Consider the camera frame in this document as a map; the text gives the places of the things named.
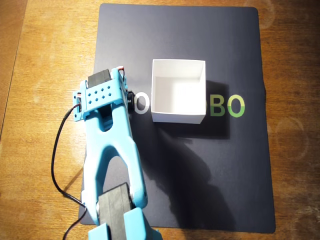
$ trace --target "black cable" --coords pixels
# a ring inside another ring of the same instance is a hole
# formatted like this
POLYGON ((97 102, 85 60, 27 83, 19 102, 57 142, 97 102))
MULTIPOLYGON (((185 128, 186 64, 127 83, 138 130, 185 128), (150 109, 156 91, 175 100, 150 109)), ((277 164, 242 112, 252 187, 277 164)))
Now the black cable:
POLYGON ((83 214, 81 215, 81 217, 79 217, 79 219, 78 219, 77 221, 75 221, 74 223, 72 223, 71 226, 65 231, 62 240, 66 240, 66 239, 67 239, 67 235, 68 235, 69 231, 70 231, 75 225, 77 225, 77 224, 81 221, 81 219, 84 218, 84 216, 86 215, 86 213, 87 213, 87 208, 85 208, 85 210, 84 210, 83 214))
POLYGON ((56 187, 56 189, 62 193, 62 195, 68 199, 71 199, 72 201, 74 201, 75 203, 79 204, 80 206, 82 207, 86 207, 80 200, 78 200, 77 198, 75 198, 74 196, 66 193, 65 191, 63 191, 57 181, 56 181, 56 178, 55 178, 55 172, 54 172, 54 165, 55 165, 55 156, 56 156, 56 150, 57 150, 57 146, 58 146, 58 140, 59 140, 59 136, 60 136, 60 133, 62 131, 62 128, 67 120, 67 118, 69 117, 69 115, 71 114, 71 112, 73 111, 73 109, 75 109, 76 107, 80 106, 80 104, 76 104, 74 105, 69 111, 67 111, 67 113, 65 114, 61 124, 60 124, 60 127, 59 127, 59 130, 56 134, 56 138, 55 138, 55 142, 54 142, 54 146, 53 146, 53 152, 52 152, 52 159, 51 159, 51 177, 52 177, 52 181, 54 183, 54 186, 56 187))

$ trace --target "cardboard box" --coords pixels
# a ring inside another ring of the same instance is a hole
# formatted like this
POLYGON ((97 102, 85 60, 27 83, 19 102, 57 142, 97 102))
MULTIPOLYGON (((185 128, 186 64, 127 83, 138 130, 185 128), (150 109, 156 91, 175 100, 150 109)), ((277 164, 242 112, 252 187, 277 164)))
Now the cardboard box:
POLYGON ((154 59, 151 115, 154 122, 200 124, 206 115, 206 62, 154 59))

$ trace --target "wooden table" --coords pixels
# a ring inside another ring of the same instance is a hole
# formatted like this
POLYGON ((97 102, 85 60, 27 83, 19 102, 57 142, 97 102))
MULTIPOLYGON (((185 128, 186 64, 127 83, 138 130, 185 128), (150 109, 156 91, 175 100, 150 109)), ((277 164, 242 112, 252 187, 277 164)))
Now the wooden table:
MULTIPOLYGON (((161 0, 120 2, 165 4, 161 0)), ((12 7, 11 1, 4 0, 0 5, 0 72, 6 71, 0 92, 0 119, 6 108, 0 139, 0 239, 56 240, 78 217, 78 206, 56 191, 51 154, 62 117, 71 106, 72 91, 78 89, 79 80, 93 73, 103 2, 28 0, 26 9, 25 0, 14 3, 12 7), (8 19, 16 24, 3 21, 3 15, 10 13, 13 16, 8 19), (10 50, 3 44, 4 32, 12 32, 10 50)), ((259 10, 276 231, 160 228, 163 238, 320 239, 319 1, 202 0, 197 5, 259 10)), ((77 198, 85 144, 84 124, 69 119, 60 136, 55 172, 58 183, 77 198)), ((68 239, 87 239, 92 228, 77 225, 68 239)))

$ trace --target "blue robotic arm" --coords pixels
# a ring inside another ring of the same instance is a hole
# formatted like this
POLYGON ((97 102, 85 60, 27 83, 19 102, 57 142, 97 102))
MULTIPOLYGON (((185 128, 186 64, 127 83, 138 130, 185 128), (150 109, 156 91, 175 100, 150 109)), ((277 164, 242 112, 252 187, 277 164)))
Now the blue robotic arm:
POLYGON ((113 229, 118 226, 110 228, 107 222, 100 221, 99 216, 99 213, 108 211, 123 215, 127 240, 161 240, 161 234, 150 228, 142 212, 148 197, 139 152, 132 138, 127 78, 123 67, 113 68, 111 73, 109 70, 96 73, 88 81, 81 82, 80 90, 73 93, 73 104, 80 104, 74 111, 74 120, 84 120, 86 129, 87 156, 83 166, 81 200, 98 226, 89 232, 89 240, 110 240, 113 229), (133 209, 127 212, 103 209, 105 204, 102 206, 99 203, 108 164, 114 156, 120 156, 128 169, 130 186, 127 197, 132 201, 133 209))

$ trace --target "blue plastic part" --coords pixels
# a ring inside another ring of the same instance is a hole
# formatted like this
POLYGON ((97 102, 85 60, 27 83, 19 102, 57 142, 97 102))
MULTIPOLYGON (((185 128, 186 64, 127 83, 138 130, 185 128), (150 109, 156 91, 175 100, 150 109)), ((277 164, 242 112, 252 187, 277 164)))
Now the blue plastic part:
POLYGON ((107 82, 87 89, 86 81, 81 82, 80 91, 73 93, 73 104, 77 104, 77 93, 81 93, 81 111, 77 107, 74 120, 84 120, 86 130, 87 156, 83 166, 84 190, 82 202, 96 225, 98 197, 103 193, 107 168, 114 156, 120 156, 128 168, 130 196, 136 207, 144 208, 148 203, 146 186, 136 143, 128 114, 127 78, 117 68, 111 71, 107 82), (98 109, 110 105, 112 122, 103 119, 98 109))
POLYGON ((109 228, 106 223, 97 226, 88 232, 88 240, 109 240, 109 228))
POLYGON ((126 240, 162 240, 160 232, 150 227, 142 209, 126 212, 124 215, 126 240))

